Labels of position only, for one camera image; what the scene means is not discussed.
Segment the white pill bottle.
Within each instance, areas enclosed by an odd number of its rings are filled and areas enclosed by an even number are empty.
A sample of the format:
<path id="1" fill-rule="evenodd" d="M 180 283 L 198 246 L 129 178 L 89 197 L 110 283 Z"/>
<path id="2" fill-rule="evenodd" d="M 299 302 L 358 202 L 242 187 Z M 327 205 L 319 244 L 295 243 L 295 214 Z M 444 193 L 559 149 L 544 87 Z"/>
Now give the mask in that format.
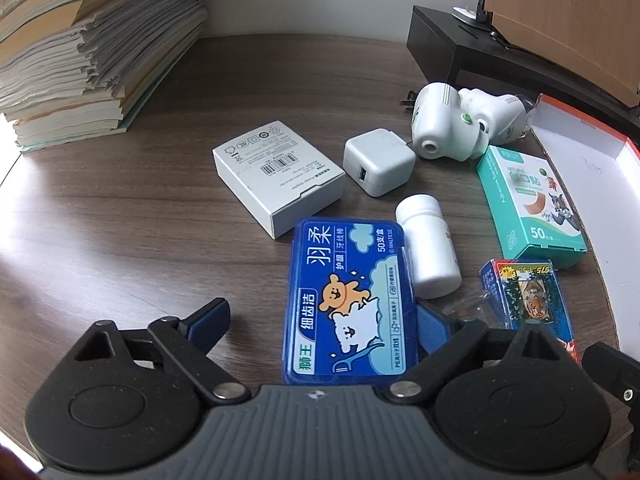
<path id="1" fill-rule="evenodd" d="M 455 292 L 462 276 L 438 200 L 426 194 L 408 196 L 396 207 L 396 221 L 405 234 L 414 294 L 434 299 Z"/>

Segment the blue dental floss box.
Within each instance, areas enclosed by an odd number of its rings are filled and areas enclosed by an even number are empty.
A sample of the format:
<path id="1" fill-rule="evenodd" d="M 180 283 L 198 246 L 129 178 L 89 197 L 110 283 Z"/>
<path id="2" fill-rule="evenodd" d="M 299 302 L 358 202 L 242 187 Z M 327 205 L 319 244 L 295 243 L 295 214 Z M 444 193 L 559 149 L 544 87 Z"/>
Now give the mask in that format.
<path id="1" fill-rule="evenodd" d="M 299 222 L 288 276 L 285 382 L 384 388 L 418 356 L 401 227 L 386 220 Z"/>

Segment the red blue playing card box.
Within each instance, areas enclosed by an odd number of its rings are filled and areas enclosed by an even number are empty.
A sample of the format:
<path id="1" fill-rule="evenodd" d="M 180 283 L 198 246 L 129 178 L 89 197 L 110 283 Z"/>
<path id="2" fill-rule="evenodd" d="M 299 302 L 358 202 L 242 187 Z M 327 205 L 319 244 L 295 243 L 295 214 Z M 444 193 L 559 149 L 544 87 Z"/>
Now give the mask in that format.
<path id="1" fill-rule="evenodd" d="M 491 259 L 480 269 L 480 281 L 499 325 L 518 330 L 541 324 L 579 362 L 570 316 L 550 260 Z"/>

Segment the teal adhesive bandage box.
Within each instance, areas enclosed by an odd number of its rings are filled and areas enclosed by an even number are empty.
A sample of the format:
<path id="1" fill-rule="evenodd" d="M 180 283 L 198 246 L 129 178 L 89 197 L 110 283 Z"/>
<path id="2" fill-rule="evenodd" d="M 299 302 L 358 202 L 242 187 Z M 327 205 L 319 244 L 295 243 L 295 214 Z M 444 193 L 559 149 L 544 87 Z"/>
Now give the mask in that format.
<path id="1" fill-rule="evenodd" d="M 587 253 L 577 214 L 547 159 L 490 146 L 476 172 L 504 258 L 568 269 Z"/>

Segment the white cardboard adapter box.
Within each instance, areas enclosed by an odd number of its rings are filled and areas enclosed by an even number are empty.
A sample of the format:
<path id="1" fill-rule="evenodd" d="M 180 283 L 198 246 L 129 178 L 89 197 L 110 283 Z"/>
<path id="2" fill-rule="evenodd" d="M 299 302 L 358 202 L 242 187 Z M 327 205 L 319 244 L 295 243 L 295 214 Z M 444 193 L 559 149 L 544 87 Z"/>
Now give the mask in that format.
<path id="1" fill-rule="evenodd" d="M 218 177 L 274 240 L 339 200 L 344 170 L 280 120 L 213 149 Z"/>

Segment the white USB charger cube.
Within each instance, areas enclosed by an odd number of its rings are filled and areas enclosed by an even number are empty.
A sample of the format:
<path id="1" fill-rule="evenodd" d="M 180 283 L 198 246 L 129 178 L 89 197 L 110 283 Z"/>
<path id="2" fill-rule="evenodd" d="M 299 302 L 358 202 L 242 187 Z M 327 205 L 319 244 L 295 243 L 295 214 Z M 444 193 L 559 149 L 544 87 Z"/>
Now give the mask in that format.
<path id="1" fill-rule="evenodd" d="M 345 143 L 343 169 L 372 197 L 381 197 L 404 185 L 415 164 L 412 148 L 387 129 L 361 133 Z"/>

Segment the white repellent plug green button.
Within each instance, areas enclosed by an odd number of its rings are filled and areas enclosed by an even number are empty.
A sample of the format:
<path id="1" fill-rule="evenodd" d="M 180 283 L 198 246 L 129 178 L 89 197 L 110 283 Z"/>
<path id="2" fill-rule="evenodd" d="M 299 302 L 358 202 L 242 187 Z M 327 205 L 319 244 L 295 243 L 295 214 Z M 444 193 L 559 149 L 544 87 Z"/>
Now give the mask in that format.
<path id="1" fill-rule="evenodd" d="M 431 82 L 412 101 L 412 147 L 423 159 L 457 162 L 482 156 L 489 144 L 486 127 L 446 82 Z"/>

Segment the white repellent heater with bottle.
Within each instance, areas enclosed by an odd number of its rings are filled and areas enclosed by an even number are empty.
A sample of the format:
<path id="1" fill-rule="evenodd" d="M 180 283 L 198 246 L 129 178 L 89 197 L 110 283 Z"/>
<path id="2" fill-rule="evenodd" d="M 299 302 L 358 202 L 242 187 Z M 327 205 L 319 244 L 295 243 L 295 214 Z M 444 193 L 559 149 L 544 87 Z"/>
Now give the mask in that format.
<path id="1" fill-rule="evenodd" d="M 493 96 L 480 89 L 460 89 L 459 96 L 461 109 L 480 123 L 492 145 L 521 139 L 530 128 L 535 103 L 527 96 Z"/>

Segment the orange white cardboard tray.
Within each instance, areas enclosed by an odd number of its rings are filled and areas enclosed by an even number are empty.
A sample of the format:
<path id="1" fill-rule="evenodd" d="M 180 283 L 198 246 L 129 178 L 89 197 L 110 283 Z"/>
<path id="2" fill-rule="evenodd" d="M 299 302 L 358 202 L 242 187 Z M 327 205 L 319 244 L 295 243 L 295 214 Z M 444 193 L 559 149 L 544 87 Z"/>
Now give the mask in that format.
<path id="1" fill-rule="evenodd" d="M 622 351 L 639 356 L 639 150 L 551 96 L 538 98 L 534 133 L 570 193 L 596 256 Z"/>

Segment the black monitor riser stand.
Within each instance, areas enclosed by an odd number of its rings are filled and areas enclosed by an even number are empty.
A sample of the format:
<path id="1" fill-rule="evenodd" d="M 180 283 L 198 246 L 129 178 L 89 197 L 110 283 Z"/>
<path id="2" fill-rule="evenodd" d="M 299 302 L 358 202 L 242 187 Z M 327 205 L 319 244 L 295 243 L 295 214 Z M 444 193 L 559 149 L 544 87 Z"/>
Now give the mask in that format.
<path id="1" fill-rule="evenodd" d="M 407 48 L 429 81 L 453 86 L 468 72 L 543 93 L 625 133 L 639 134 L 639 109 L 628 107 L 570 70 L 500 41 L 451 14 L 414 6 Z"/>

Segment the stack of books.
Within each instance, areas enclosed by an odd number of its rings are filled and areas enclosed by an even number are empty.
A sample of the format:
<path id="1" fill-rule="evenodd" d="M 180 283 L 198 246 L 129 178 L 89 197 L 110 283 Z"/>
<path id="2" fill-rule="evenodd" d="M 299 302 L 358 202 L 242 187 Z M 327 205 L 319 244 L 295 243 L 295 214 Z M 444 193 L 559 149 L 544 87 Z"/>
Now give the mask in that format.
<path id="1" fill-rule="evenodd" d="M 1 0 L 1 114 L 17 147 L 126 131 L 206 20 L 203 0 Z"/>

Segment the wooden book stand board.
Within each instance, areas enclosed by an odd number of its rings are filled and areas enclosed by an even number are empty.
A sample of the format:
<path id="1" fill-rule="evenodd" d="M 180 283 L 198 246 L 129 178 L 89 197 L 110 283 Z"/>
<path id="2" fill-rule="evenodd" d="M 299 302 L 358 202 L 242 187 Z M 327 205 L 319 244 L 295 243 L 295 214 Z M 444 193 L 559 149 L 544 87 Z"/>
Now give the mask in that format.
<path id="1" fill-rule="evenodd" d="M 639 0 L 486 0 L 485 9 L 510 44 L 639 104 Z"/>

